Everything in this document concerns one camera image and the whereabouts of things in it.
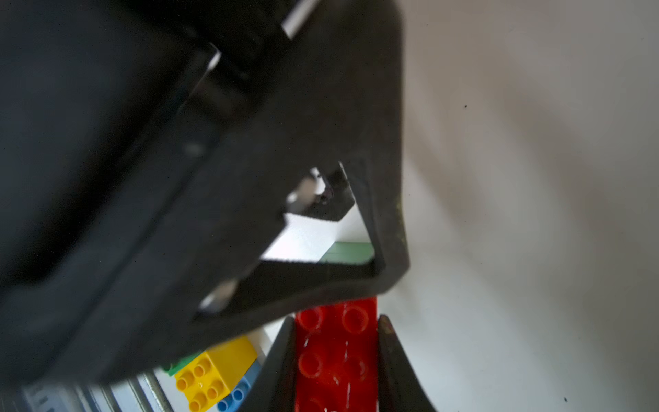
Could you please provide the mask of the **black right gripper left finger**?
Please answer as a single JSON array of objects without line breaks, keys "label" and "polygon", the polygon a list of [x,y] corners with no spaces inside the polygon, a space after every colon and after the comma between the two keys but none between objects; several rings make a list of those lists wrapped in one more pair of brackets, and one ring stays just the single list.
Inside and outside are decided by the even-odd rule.
[{"label": "black right gripper left finger", "polygon": [[296,324],[294,318],[284,319],[276,340],[252,385],[240,412],[295,411]]}]

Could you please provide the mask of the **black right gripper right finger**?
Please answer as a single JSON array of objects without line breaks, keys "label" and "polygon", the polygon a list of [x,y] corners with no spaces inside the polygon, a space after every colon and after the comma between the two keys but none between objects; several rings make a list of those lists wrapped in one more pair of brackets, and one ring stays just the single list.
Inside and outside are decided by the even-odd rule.
[{"label": "black right gripper right finger", "polygon": [[387,315],[378,321],[379,411],[435,412]]}]

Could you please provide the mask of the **blue lego brick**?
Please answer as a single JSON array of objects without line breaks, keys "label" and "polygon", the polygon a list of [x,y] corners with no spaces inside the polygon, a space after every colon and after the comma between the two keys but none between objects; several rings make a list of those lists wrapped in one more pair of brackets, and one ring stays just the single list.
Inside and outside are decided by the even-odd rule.
[{"label": "blue lego brick", "polygon": [[249,394],[261,370],[258,360],[252,363],[237,386],[216,405],[219,412],[236,412]]}]

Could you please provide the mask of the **aluminium front rail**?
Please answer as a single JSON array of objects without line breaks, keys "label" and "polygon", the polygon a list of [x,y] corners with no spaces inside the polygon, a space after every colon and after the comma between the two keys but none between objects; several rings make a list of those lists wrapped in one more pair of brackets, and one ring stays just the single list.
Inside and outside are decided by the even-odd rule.
[{"label": "aluminium front rail", "polygon": [[1,391],[3,411],[173,411],[152,371],[109,385],[37,383]]}]

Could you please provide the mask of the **red lego brick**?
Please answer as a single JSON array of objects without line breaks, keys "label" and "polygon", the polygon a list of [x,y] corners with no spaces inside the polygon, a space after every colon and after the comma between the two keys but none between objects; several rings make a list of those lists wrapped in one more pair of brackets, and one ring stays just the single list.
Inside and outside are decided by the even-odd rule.
[{"label": "red lego brick", "polygon": [[297,411],[378,409],[375,297],[295,314]]}]

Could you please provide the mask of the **green lego brick front row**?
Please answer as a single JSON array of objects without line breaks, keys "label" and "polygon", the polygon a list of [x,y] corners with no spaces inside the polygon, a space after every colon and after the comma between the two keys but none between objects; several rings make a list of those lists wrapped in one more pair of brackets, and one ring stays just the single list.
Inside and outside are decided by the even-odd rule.
[{"label": "green lego brick front row", "polygon": [[162,371],[167,374],[170,377],[175,376],[181,369],[186,367],[190,362],[195,360],[199,355],[201,354],[201,351],[197,351],[191,355],[187,355],[185,357],[182,357],[175,362],[168,362],[165,363],[161,366]]}]

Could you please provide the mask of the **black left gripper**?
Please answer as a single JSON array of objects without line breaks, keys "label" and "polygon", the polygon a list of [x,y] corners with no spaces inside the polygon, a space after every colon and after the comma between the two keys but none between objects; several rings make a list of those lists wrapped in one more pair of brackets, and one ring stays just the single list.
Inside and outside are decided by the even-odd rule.
[{"label": "black left gripper", "polygon": [[323,299],[247,262],[283,227],[269,109],[137,3],[1,4],[1,388],[103,383]]}]

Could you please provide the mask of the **yellow lego brick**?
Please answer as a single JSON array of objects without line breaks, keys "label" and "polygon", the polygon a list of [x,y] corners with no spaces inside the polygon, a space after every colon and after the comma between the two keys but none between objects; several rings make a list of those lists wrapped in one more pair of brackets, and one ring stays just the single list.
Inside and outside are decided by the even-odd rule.
[{"label": "yellow lego brick", "polygon": [[235,338],[201,352],[174,375],[188,410],[208,411],[228,396],[257,360],[247,336]]}]

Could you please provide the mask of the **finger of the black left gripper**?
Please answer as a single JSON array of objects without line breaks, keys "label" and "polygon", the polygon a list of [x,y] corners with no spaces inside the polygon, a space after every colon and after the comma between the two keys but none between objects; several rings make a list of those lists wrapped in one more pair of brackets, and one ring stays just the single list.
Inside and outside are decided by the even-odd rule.
[{"label": "finger of the black left gripper", "polygon": [[[207,78],[49,282],[46,379],[113,382],[396,284],[402,33],[391,1],[324,1],[251,89]],[[353,207],[367,262],[264,259],[287,214]]]}]

